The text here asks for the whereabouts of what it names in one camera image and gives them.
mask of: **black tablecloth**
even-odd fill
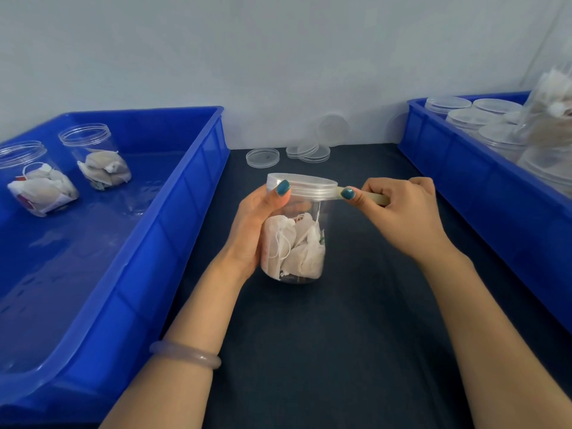
[[[321,164],[289,159],[282,149],[270,169],[249,167],[245,154],[231,151],[166,326],[224,244],[240,200],[267,173],[358,187],[368,177],[419,175],[394,144],[338,146]],[[442,198],[439,209],[447,235],[572,396],[572,336]],[[258,270],[244,286],[204,427],[472,427],[447,332],[415,263],[344,202],[336,202],[329,220],[320,280],[288,285]]]

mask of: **blue bin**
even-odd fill
[[[100,422],[149,357],[229,150],[222,107],[56,117],[39,140],[80,191],[45,218],[0,187],[0,422]],[[133,179],[90,187],[58,133],[105,123]]]
[[[525,103],[529,93],[465,96]],[[409,101],[399,149],[572,333],[572,201]]]

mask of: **lavender bangle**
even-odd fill
[[[198,364],[199,366],[211,369],[218,369],[221,364],[220,358],[214,354],[166,340],[152,343],[149,347],[149,352],[173,360],[188,361],[189,363]]]

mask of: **teal nail polish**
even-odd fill
[[[279,196],[282,197],[284,194],[288,192],[289,189],[290,189],[290,182],[288,182],[287,180],[283,180],[276,187],[276,192],[278,193]]]
[[[346,200],[352,200],[356,196],[356,192],[351,188],[344,188],[340,194]]]

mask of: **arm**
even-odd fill
[[[342,195],[425,274],[453,344],[475,427],[572,427],[572,402],[512,326],[472,262],[447,238],[433,181],[370,179],[363,190],[388,195],[391,203],[381,208],[358,189]]]
[[[259,262],[262,224],[290,197],[283,181],[244,199],[223,250],[198,281],[165,339],[218,354],[244,282]],[[101,428],[200,428],[211,390],[210,368],[153,356],[121,395]]]

